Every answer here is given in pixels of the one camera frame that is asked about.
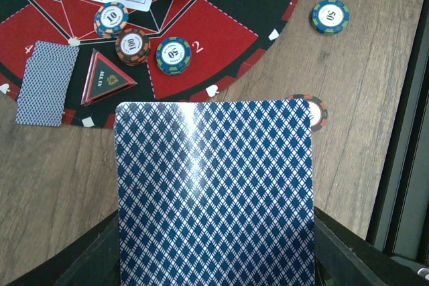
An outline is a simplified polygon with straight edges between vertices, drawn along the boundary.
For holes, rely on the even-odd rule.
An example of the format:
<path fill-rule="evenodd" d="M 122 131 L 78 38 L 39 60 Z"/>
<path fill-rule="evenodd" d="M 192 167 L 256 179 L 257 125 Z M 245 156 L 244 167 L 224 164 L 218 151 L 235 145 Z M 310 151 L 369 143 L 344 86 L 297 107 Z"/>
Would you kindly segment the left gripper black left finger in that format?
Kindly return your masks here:
<path fill-rule="evenodd" d="M 118 213 L 114 212 L 10 285 L 119 285 L 119 257 Z"/>

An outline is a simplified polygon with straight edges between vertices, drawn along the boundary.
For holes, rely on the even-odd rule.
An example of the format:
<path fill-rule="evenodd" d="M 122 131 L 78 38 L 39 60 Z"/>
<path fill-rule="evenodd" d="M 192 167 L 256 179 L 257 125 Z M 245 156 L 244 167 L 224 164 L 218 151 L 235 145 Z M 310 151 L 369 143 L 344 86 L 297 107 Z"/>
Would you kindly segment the dealt card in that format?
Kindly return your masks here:
<path fill-rule="evenodd" d="M 17 124 L 60 126 L 78 53 L 76 46 L 36 42 L 17 98 Z"/>

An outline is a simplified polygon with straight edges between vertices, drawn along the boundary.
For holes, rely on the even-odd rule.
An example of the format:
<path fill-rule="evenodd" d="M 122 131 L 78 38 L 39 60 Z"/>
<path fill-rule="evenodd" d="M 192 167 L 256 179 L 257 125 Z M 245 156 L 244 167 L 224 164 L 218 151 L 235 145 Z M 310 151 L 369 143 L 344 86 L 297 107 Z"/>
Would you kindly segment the playing card deck with box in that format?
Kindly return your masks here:
<path fill-rule="evenodd" d="M 305 100 L 123 102 L 122 285 L 313 285 Z"/>

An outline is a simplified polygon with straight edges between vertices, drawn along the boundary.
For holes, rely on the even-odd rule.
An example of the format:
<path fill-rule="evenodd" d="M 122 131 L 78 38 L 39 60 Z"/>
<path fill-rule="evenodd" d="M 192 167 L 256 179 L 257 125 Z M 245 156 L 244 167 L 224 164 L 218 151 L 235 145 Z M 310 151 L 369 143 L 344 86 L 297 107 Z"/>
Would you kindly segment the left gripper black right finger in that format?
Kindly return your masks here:
<path fill-rule="evenodd" d="M 383 254 L 321 209 L 314 209 L 316 285 L 427 285 L 428 268 Z"/>

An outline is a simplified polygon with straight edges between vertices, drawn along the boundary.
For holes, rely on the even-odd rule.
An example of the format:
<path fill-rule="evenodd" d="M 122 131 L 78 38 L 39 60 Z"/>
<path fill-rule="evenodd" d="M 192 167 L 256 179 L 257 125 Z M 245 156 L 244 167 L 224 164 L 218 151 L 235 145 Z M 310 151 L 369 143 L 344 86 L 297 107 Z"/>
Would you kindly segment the teal chip stack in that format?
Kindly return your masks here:
<path fill-rule="evenodd" d="M 316 31 L 324 35 L 342 32 L 349 20 L 349 9 L 339 0 L 322 0 L 312 10 L 312 25 Z"/>

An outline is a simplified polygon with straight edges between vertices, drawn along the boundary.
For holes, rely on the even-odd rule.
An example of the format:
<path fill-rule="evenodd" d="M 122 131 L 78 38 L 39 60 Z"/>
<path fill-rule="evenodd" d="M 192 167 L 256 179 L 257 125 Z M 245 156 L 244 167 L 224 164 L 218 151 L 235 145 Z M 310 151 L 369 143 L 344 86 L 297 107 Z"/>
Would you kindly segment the blue white chip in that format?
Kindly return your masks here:
<path fill-rule="evenodd" d="M 116 38 L 125 28 L 129 19 L 127 8 L 116 1 L 103 4 L 96 12 L 93 26 L 102 38 Z"/>

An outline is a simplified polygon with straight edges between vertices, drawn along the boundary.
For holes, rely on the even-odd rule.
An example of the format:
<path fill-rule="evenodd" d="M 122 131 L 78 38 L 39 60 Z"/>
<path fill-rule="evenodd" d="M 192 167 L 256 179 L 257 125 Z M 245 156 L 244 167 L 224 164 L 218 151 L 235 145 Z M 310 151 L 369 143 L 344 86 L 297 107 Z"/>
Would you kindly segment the red brown chip stack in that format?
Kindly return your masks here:
<path fill-rule="evenodd" d="M 318 97 L 310 94 L 293 94 L 288 99 L 304 99 L 309 103 L 310 125 L 313 133 L 321 130 L 327 124 L 328 109 Z"/>

